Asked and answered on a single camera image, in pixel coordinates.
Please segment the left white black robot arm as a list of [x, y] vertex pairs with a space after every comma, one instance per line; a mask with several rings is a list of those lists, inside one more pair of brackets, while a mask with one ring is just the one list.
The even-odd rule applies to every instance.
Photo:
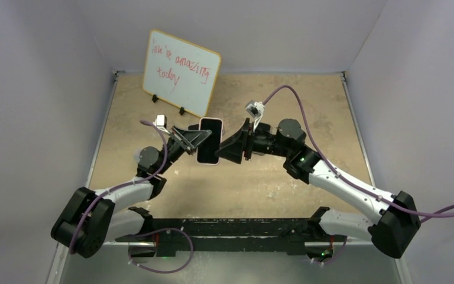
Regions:
[[151, 217], [134, 204], [159, 195], [166, 184], [161, 177], [184, 153], [192, 155], [212, 135], [211, 130], [173, 127], [162, 149], [148, 146], [140, 151], [135, 177], [107, 189], [81, 187], [74, 191], [51, 229], [51, 237], [69, 252], [92, 257], [102, 244], [131, 235], [139, 242], [149, 240]]

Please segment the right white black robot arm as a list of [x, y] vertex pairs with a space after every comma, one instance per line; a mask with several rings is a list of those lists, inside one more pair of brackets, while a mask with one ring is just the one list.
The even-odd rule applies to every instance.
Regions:
[[371, 241], [385, 255], [399, 259], [421, 227], [420, 218], [409, 214], [416, 210], [408, 193], [383, 191], [347, 174], [305, 143], [306, 133], [297, 120], [282, 120], [274, 134], [268, 125], [257, 128], [246, 119], [243, 126], [220, 143], [215, 155], [240, 164], [252, 153], [285, 158], [283, 168], [294, 179], [317, 186], [356, 208], [358, 214], [320, 208], [308, 225], [312, 239], [344, 235]]

